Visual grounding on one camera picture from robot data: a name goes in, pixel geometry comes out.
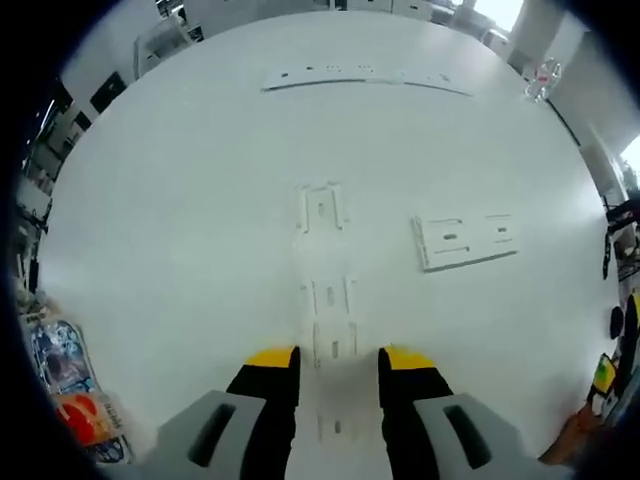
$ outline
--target window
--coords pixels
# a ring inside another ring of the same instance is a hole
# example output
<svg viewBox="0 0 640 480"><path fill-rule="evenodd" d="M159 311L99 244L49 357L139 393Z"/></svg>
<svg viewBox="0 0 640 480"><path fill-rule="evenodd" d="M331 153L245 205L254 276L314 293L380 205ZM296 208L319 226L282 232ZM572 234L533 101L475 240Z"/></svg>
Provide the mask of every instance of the window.
<svg viewBox="0 0 640 480"><path fill-rule="evenodd" d="M510 32L516 24L522 4L523 0L478 0L475 11Z"/></svg>
<svg viewBox="0 0 640 480"><path fill-rule="evenodd" d="M640 172L640 136L636 137L636 139L625 148L620 157L622 157L633 170Z"/></svg>

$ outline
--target black object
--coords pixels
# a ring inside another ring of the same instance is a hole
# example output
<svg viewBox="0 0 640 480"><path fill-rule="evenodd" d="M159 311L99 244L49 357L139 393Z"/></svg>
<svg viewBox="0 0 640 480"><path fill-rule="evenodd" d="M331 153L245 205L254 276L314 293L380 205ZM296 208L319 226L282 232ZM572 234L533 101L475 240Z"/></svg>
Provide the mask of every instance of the black object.
<svg viewBox="0 0 640 480"><path fill-rule="evenodd" d="M560 123L562 123L564 128L567 130L567 133L571 137L571 140L573 140L578 147L582 146L580 144L580 140L578 140L578 137L576 137L576 134L573 132L573 130L571 130L571 127L569 126L567 121L564 119L564 117L560 114L560 112L555 107L555 105L551 102L551 100L547 99L547 105L551 107L551 110L553 110L553 113L556 114L556 117L558 117L558 120L560 120Z"/></svg>
<svg viewBox="0 0 640 480"><path fill-rule="evenodd" d="M55 102L56 108L60 113L66 112L71 106L71 104L73 103L73 98L71 98L71 95L69 95L69 92L64 87L64 85L62 84L59 78L56 78L53 81L52 90L53 90L52 96L53 96L53 100Z"/></svg>
<svg viewBox="0 0 640 480"><path fill-rule="evenodd" d="M27 288L31 293L36 293L38 289L38 274L40 272L40 264L37 260L31 259L29 263L29 285Z"/></svg>
<svg viewBox="0 0 640 480"><path fill-rule="evenodd" d="M82 112L78 113L78 115L74 119L74 122L76 122L78 126L85 132L89 130L89 127L91 126L91 120L89 120L87 116Z"/></svg>
<svg viewBox="0 0 640 480"><path fill-rule="evenodd" d="M633 196L617 207L612 208L607 212L609 233L617 232L633 222L637 222L639 213L640 198L637 196Z"/></svg>
<svg viewBox="0 0 640 480"><path fill-rule="evenodd" d="M111 102L115 100L115 98L124 92L127 86L120 78L118 72L113 72L107 81L102 84L102 86L93 94L91 97L91 105L98 111L98 113L104 112Z"/></svg>
<svg viewBox="0 0 640 480"><path fill-rule="evenodd" d="M296 434L300 359L300 347L296 347L288 368L243 365L227 388L228 393L266 400L247 445L243 480L285 477Z"/></svg>
<svg viewBox="0 0 640 480"><path fill-rule="evenodd" d="M611 340L615 340L620 336L623 325L624 312L620 307L614 307L611 310L611 322L609 323L609 337L611 337Z"/></svg>
<svg viewBox="0 0 640 480"><path fill-rule="evenodd" d="M436 368L392 370L384 348L378 351L378 393L382 436L394 480L438 479L438 464L429 434L413 402L453 395Z"/></svg>
<svg viewBox="0 0 640 480"><path fill-rule="evenodd" d="M638 312L633 295L627 299L627 310L624 314L624 334L620 341L620 361L618 363L618 373L613 381L613 391L616 397L622 397L624 389L627 388L631 380L633 370L633 360L636 356L636 346L638 344Z"/></svg>
<svg viewBox="0 0 640 480"><path fill-rule="evenodd" d="M191 38L191 40L193 40L194 42L201 42L202 40L204 40L204 34L202 33L202 27L201 26L197 26L195 28L192 28L187 33L189 34L189 38Z"/></svg>
<svg viewBox="0 0 640 480"><path fill-rule="evenodd" d="M611 235L607 232L604 234L604 258L602 259L602 278L604 280L609 276L609 263L611 263Z"/></svg>

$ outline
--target white plastic part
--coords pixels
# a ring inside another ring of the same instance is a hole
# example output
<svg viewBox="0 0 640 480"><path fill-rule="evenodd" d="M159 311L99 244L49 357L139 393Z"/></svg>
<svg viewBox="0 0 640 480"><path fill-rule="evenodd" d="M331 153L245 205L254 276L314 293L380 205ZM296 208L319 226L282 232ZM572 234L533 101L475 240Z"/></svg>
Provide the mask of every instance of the white plastic part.
<svg viewBox="0 0 640 480"><path fill-rule="evenodd" d="M315 322L313 356L316 369L323 373L339 370L358 355L358 327L354 322Z"/></svg>
<svg viewBox="0 0 640 480"><path fill-rule="evenodd" d="M433 15L433 7L425 0L394 0L391 13L428 22Z"/></svg>
<svg viewBox="0 0 640 480"><path fill-rule="evenodd" d="M486 215L482 222L488 255L508 255L520 250L515 222L509 214Z"/></svg>
<svg viewBox="0 0 640 480"><path fill-rule="evenodd" d="M346 222L342 188L337 183L328 183L321 188L298 189L298 222L301 233L310 230L343 230Z"/></svg>
<svg viewBox="0 0 640 480"><path fill-rule="evenodd" d="M316 308L315 293L313 291L313 284L311 282L300 285L300 292L302 294L302 308L307 315L315 316L318 314Z"/></svg>
<svg viewBox="0 0 640 480"><path fill-rule="evenodd" d="M331 64L282 67L267 75L262 84L262 91L270 92L285 88L339 82L437 88L473 96L468 81L460 77L453 78L447 72L426 69L394 70L370 65L366 62L359 65Z"/></svg>
<svg viewBox="0 0 640 480"><path fill-rule="evenodd" d="M356 284L354 277L344 277L344 290L347 296L347 313L353 313L355 309L355 298L353 294L353 287Z"/></svg>
<svg viewBox="0 0 640 480"><path fill-rule="evenodd" d="M520 250L510 214L437 220L415 216L412 227L420 267L425 272L495 260Z"/></svg>

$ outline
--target white flat panel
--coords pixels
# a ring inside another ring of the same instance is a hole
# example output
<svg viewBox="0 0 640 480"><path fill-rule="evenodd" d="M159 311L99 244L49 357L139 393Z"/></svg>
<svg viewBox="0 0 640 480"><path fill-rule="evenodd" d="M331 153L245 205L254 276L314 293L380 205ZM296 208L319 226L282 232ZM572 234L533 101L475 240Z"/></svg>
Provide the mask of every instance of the white flat panel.
<svg viewBox="0 0 640 480"><path fill-rule="evenodd" d="M367 64L307 64L280 67L270 72L263 84L265 92L285 88L316 86L331 83L377 83L387 85L438 88L452 93L472 96L471 83L461 75L448 71L421 68L389 69Z"/></svg>
<svg viewBox="0 0 640 480"><path fill-rule="evenodd" d="M298 226L303 233L310 230L343 230L345 224L344 205L340 185L329 184L322 188L298 190Z"/></svg>
<svg viewBox="0 0 640 480"><path fill-rule="evenodd" d="M425 272L496 260L520 250L515 221L509 214L427 220L414 217L412 221Z"/></svg>

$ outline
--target rectangular slot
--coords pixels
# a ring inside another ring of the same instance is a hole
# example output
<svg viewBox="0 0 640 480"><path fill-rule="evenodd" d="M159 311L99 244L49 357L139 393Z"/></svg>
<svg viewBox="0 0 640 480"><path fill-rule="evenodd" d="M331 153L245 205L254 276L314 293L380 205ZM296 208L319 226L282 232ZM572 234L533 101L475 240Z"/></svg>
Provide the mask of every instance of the rectangular slot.
<svg viewBox="0 0 640 480"><path fill-rule="evenodd" d="M222 404L211 415L205 426L200 430L198 438L189 449L187 457L200 467L208 467L213 458L216 445L222 437L224 429L229 424L236 407Z"/></svg>
<svg viewBox="0 0 640 480"><path fill-rule="evenodd" d="M517 224L511 214L485 215L482 235L485 255L515 253L520 249Z"/></svg>
<svg viewBox="0 0 640 480"><path fill-rule="evenodd" d="M427 268L441 268L472 259L468 227L460 218L430 220L424 223Z"/></svg>
<svg viewBox="0 0 640 480"><path fill-rule="evenodd" d="M491 460L489 447L466 412L455 405L445 408L444 414L460 440L469 466L475 470L489 463Z"/></svg>
<svg viewBox="0 0 640 480"><path fill-rule="evenodd" d="M344 279L311 282L313 288L313 312L319 316L349 314L350 291Z"/></svg>
<svg viewBox="0 0 640 480"><path fill-rule="evenodd" d="M307 228L314 231L342 229L334 191L330 188L310 190L307 193Z"/></svg>

